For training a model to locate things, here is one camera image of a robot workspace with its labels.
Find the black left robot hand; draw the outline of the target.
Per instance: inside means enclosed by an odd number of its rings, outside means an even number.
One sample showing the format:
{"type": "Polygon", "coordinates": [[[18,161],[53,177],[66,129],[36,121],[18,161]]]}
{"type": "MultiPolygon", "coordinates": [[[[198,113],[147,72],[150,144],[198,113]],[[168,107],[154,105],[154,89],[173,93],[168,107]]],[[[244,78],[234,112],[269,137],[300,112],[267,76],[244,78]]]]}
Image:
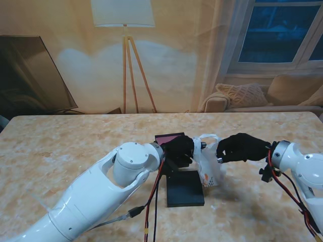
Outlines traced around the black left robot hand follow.
{"type": "Polygon", "coordinates": [[[166,162],[177,168],[189,167],[193,162],[194,141],[183,135],[161,145],[166,157],[166,162]]]}

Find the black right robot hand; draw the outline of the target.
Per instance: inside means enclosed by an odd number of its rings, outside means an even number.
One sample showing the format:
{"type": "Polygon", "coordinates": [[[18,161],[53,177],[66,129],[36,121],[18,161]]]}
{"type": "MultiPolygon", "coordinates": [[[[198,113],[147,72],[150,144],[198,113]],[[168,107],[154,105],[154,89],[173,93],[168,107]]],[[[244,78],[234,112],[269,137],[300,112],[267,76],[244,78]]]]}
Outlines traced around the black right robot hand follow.
{"type": "Polygon", "coordinates": [[[258,139],[246,133],[238,133],[222,139],[217,147],[217,158],[222,163],[233,161],[260,161],[266,157],[270,142],[258,139]]]}

